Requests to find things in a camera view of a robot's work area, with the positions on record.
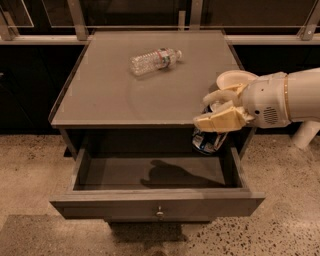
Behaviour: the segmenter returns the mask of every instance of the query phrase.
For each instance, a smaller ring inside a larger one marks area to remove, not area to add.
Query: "speckled floor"
[[[242,160],[266,199],[250,217],[209,224],[64,220],[48,203],[70,181],[60,136],[0,136],[0,255],[320,255],[320,137],[255,135]]]

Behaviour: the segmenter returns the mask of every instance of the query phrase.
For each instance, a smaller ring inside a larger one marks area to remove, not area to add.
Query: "bottle label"
[[[157,50],[157,53],[159,55],[160,61],[162,63],[163,68],[166,68],[170,65],[170,56],[167,52],[166,48],[160,48]]]

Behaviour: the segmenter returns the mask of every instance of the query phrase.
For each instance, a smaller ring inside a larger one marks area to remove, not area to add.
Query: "drawer front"
[[[177,191],[170,193],[171,196],[164,196],[161,192],[155,192],[152,195],[154,199],[148,200],[148,193],[145,193],[135,198],[128,196],[125,200],[114,198],[109,193],[74,193],[52,198],[51,203],[65,218],[99,218],[108,222],[211,221],[216,217],[250,216],[264,199],[263,193],[244,191],[186,192],[179,199],[180,194],[181,191]]]

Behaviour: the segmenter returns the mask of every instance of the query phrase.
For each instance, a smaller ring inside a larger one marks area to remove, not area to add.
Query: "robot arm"
[[[201,131],[221,133],[246,125],[273,128],[320,121],[320,68],[261,77],[228,71],[218,77],[217,85],[219,90],[203,99],[212,112],[194,118]]]

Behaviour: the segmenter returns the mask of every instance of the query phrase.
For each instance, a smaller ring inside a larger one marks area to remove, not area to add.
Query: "open drawer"
[[[247,188],[238,152],[226,144],[207,157],[193,152],[189,129],[88,131],[70,188],[50,202],[65,218],[108,222],[251,215],[264,193]]]

